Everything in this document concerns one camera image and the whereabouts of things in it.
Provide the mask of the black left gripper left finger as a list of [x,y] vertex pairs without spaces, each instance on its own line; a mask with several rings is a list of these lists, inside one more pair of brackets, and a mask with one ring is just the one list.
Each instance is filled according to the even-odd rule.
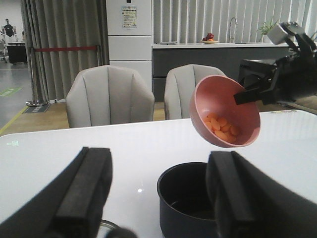
[[0,225],[2,238],[95,238],[112,183],[108,148],[81,149],[35,197]]

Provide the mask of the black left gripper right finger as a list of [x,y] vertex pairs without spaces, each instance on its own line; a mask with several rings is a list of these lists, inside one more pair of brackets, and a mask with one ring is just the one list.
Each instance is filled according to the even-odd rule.
[[235,151],[212,151],[206,186],[221,238],[315,238],[317,205]]

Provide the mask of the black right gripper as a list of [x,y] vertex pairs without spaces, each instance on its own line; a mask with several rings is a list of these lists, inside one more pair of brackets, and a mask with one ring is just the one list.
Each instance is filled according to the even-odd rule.
[[270,86],[234,95],[237,105],[261,100],[264,104],[293,103],[317,95],[317,47],[306,33],[296,34],[298,51],[276,61]]

